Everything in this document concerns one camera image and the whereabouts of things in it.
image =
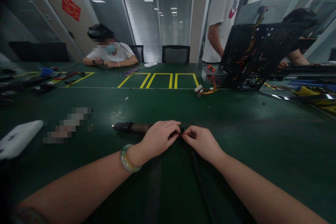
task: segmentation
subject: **red decoration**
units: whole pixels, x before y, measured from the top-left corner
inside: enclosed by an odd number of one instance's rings
[[[71,0],[62,0],[62,9],[65,10],[70,16],[79,21],[79,15],[81,14],[80,8]]]

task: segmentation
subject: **white label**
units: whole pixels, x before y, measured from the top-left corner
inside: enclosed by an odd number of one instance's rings
[[[202,79],[205,81],[205,78],[207,77],[207,73],[202,69]]]

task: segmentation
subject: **face mask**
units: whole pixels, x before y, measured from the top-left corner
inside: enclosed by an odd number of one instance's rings
[[[106,48],[104,48],[104,50],[108,52],[114,52],[116,50],[116,47],[112,44],[108,45]]]

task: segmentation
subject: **colorful wires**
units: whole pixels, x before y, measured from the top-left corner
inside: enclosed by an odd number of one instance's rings
[[[201,95],[209,95],[209,94],[215,93],[218,91],[218,88],[221,86],[221,81],[217,79],[214,75],[207,76],[207,78],[213,84],[214,87],[210,89],[202,88],[201,90],[197,92],[198,93],[197,97],[201,97]]]

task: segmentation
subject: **cable connector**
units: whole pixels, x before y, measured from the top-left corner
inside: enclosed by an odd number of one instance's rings
[[[195,92],[200,91],[202,88],[203,88],[202,85],[199,85],[197,88],[195,88]]]

